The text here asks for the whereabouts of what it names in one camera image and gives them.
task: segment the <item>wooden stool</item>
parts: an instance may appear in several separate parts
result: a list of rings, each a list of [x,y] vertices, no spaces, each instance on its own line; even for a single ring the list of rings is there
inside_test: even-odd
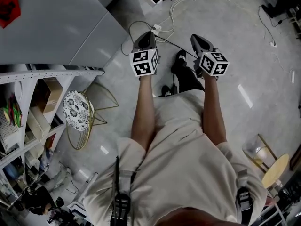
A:
[[[243,150],[243,152],[245,153],[247,158],[249,158],[250,161],[253,162],[264,173],[264,176],[261,181],[265,188],[269,188],[283,174],[283,172],[286,169],[286,166],[288,165],[288,162],[289,162],[289,155],[283,154],[282,156],[277,158],[275,156],[275,154],[273,153],[273,151],[271,150],[270,146],[262,138],[262,136],[260,134],[258,134],[258,137],[264,143],[265,146],[263,148],[261,148],[254,157],[251,157],[245,150]],[[274,163],[270,167],[268,167],[267,164],[265,164],[263,162],[261,157],[258,156],[258,155],[264,154],[266,152],[269,152],[275,159]]]

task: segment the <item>patterned cushion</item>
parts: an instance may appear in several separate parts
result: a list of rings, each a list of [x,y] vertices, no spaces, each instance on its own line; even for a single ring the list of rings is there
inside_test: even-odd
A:
[[[86,98],[76,90],[68,92],[63,102],[64,116],[70,126],[83,131],[89,126],[89,104]]]

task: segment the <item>white cable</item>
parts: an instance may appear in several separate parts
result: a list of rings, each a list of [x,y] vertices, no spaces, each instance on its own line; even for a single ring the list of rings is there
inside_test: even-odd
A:
[[[166,40],[168,40],[168,39],[173,35],[173,33],[175,32],[175,24],[174,24],[174,18],[173,18],[174,8],[175,8],[179,3],[184,2],[184,1],[186,1],[186,0],[177,0],[177,1],[175,1],[175,2],[171,5],[171,7],[170,7],[170,10],[169,10],[169,17],[168,17],[167,19],[165,19],[164,21],[162,21],[161,23],[159,23],[159,25],[161,25],[161,24],[163,24],[164,22],[166,22],[166,21],[169,20],[169,19],[171,19],[171,21],[172,21],[172,26],[173,26],[173,27],[172,27],[171,30],[167,30],[167,31],[160,30],[161,32],[172,32],[172,33],[168,36],[168,38],[167,38]],[[242,10],[245,10],[246,12],[250,13],[251,15],[253,14],[251,11],[249,11],[249,10],[247,10],[247,9],[245,9],[245,8],[243,8],[243,7],[241,7],[241,6],[239,6],[237,3],[232,2],[231,0],[227,0],[227,1],[228,1],[228,2],[231,2],[231,3],[233,3],[233,4],[235,4],[238,8],[240,8],[240,9],[242,9]],[[161,42],[161,43],[164,43],[164,42],[165,42],[165,41],[159,40],[158,38],[156,38],[156,41]]]
[[[283,68],[283,66],[281,65],[280,59],[278,58],[278,55],[277,55],[277,47],[276,47],[276,52],[275,52],[275,53],[272,53],[272,54],[274,54],[274,55],[276,56],[276,58],[277,58],[277,60],[278,60],[278,62],[279,62],[280,67],[282,68],[282,70],[283,70],[285,73],[290,74],[290,73],[293,71],[293,69],[290,69],[290,71],[288,72],[288,71],[286,71],[286,70]]]

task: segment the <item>concrete floor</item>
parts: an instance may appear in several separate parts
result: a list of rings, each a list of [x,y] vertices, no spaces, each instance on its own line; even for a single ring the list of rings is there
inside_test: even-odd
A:
[[[257,16],[258,6],[268,2],[275,5],[277,0],[231,1],[240,8],[227,0],[187,0],[179,4],[174,10],[175,33],[170,41],[193,53],[190,36],[193,33],[199,34],[210,40],[230,61],[226,75],[218,80],[218,87],[227,138],[232,146],[237,149],[246,147],[254,143],[257,133],[261,133],[277,156],[284,153],[292,156],[301,142],[301,119],[298,111],[301,43],[296,39],[295,30],[288,20],[273,28],[267,15],[261,11],[261,17],[272,32],[277,48],[270,46],[271,38]],[[136,20],[144,20],[151,25],[160,23],[168,17],[171,4],[167,0],[142,17],[128,11],[119,2],[111,13],[127,29]],[[273,19],[273,23],[276,24],[278,20],[279,18]],[[170,22],[162,27],[163,30],[170,28]],[[132,26],[131,33],[137,39],[147,30],[146,25],[136,23]],[[168,34],[161,33],[160,36],[166,38]],[[129,53],[131,46],[128,39],[123,46],[124,51]],[[179,50],[168,43],[158,43],[158,49],[161,61],[157,75],[152,78],[155,96],[160,95],[163,85],[172,85],[170,67]],[[187,60],[192,65],[193,58],[188,55]],[[291,83],[291,75],[280,67],[279,61],[287,72],[290,69],[295,71],[294,84]],[[139,80],[134,77],[129,58],[120,51],[105,67],[105,71],[97,80],[119,102],[118,108],[101,112],[109,124],[95,127],[88,145],[81,151],[71,148],[64,133],[56,151],[55,160],[72,169],[75,174],[74,183],[78,187],[94,172],[101,172],[114,163],[116,139],[130,136]],[[239,84],[249,95],[252,108],[249,108],[240,94]],[[92,102],[95,107],[96,104],[109,103],[103,96],[94,97]],[[283,182],[290,176],[291,173],[287,171],[282,176]],[[67,191],[65,194],[65,198],[73,196]]]

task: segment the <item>cable on floor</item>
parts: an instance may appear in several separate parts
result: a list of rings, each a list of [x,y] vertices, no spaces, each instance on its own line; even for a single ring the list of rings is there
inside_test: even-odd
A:
[[[79,192],[79,189],[74,185],[74,183],[71,181],[71,183],[73,184],[73,186],[77,189],[77,192]]]
[[[274,40],[274,37],[273,37],[273,35],[272,35],[272,33],[270,32],[270,30],[268,29],[268,27],[264,24],[264,22],[262,21],[262,19],[261,19],[261,17],[260,17],[260,8],[262,8],[262,6],[259,6],[258,7],[258,17],[259,17],[259,20],[261,21],[261,23],[263,24],[263,26],[268,30],[268,32],[269,32],[269,34],[270,34],[270,36],[271,36],[271,38],[272,38],[272,42],[274,43],[274,45],[276,45],[276,42],[275,42],[275,40]]]
[[[276,59],[278,60],[279,65],[280,65],[280,67],[282,68],[282,70],[283,70],[286,74],[290,74],[290,73],[293,71],[293,69],[290,69],[289,71],[286,71],[286,70],[284,69],[284,67],[281,65],[280,59],[279,59],[279,57],[278,57],[278,55],[277,55],[276,42],[275,42],[275,40],[274,40],[274,37],[273,37],[272,33],[270,32],[270,30],[267,28],[267,26],[264,24],[264,22],[262,21],[262,19],[261,19],[261,17],[260,17],[260,13],[259,13],[259,12],[260,12],[260,8],[262,8],[262,6],[259,6],[259,7],[258,7],[258,17],[259,17],[261,23],[263,24],[263,26],[268,30],[268,32],[269,32],[269,34],[270,34],[270,36],[271,36],[271,38],[272,38],[272,40],[273,40],[272,43],[274,44],[274,47],[276,48],[276,52],[275,52],[275,53],[271,53],[271,54],[274,54],[274,55],[276,56]],[[274,28],[276,28],[276,27],[277,27],[279,24],[281,24],[284,20],[286,20],[286,19],[289,18],[289,17],[286,17],[285,19],[280,20],[280,21],[278,22],[277,25],[273,25],[272,19],[270,18],[269,15],[268,15],[268,17],[269,17],[269,19],[270,19],[270,21],[271,21],[271,25],[272,25]]]
[[[166,40],[166,39],[163,39],[163,38],[161,38],[161,37],[159,37],[159,36],[157,36],[157,35],[155,35],[155,37],[158,37],[158,38],[160,38],[160,39],[162,39],[162,40],[165,40],[166,42],[168,42],[168,43],[170,43],[170,44],[172,44],[172,45],[174,45],[174,46],[176,46],[176,47],[178,47],[178,48],[184,50],[187,54],[190,54],[192,57],[195,57],[196,59],[198,59],[198,57],[194,56],[193,54],[191,54],[190,52],[188,52],[188,51],[186,51],[185,49],[181,48],[180,46],[178,46],[178,45],[176,45],[176,44],[174,44],[174,43],[172,43],[172,42],[170,42],[170,41],[168,41],[168,40]]]
[[[174,23],[174,18],[173,18],[173,12],[174,12],[174,8],[181,2],[184,2],[186,0],[176,0],[170,7],[170,10],[169,10],[169,17],[167,19],[165,19],[164,21],[162,21],[161,23],[159,23],[159,25],[162,25],[164,22],[166,22],[168,19],[171,19],[172,21],[172,29],[170,30],[167,30],[167,31],[164,31],[164,30],[160,30],[160,32],[172,32],[166,40],[168,40],[172,35],[173,33],[175,32],[175,23]],[[248,9],[245,9],[241,6],[239,6],[237,3],[231,1],[231,0],[226,0],[228,2],[231,2],[233,3],[235,6],[237,6],[238,8],[242,9],[242,10],[245,10],[247,13],[249,13],[251,16],[253,15],[253,12],[249,11]]]
[[[71,192],[68,188],[66,188],[66,190],[72,194],[75,194],[76,192]]]
[[[277,60],[278,60],[278,62],[279,62],[280,67],[282,68],[282,70],[283,70],[285,73],[290,74],[290,73],[293,71],[293,69],[290,69],[289,71],[286,71],[286,70],[283,68],[283,66],[281,65],[280,59],[278,58],[278,55],[277,55],[277,47],[276,47],[276,52],[275,52],[275,53],[272,53],[272,54],[274,54],[274,55],[276,56],[276,58],[277,58]]]
[[[132,25],[135,24],[135,23],[144,23],[144,24],[146,24],[150,29],[152,29],[152,26],[150,26],[150,24],[147,23],[147,22],[145,22],[145,21],[137,20],[137,21],[132,22],[131,25],[128,27],[128,34],[130,35],[130,38],[131,38],[131,41],[132,41],[133,44],[134,44],[134,40],[133,40],[133,37],[132,37],[132,35],[131,35],[131,27],[132,27]],[[129,56],[130,54],[126,54],[126,53],[123,52],[122,45],[123,45],[123,43],[122,43],[121,46],[120,46],[121,52],[123,53],[123,55]]]

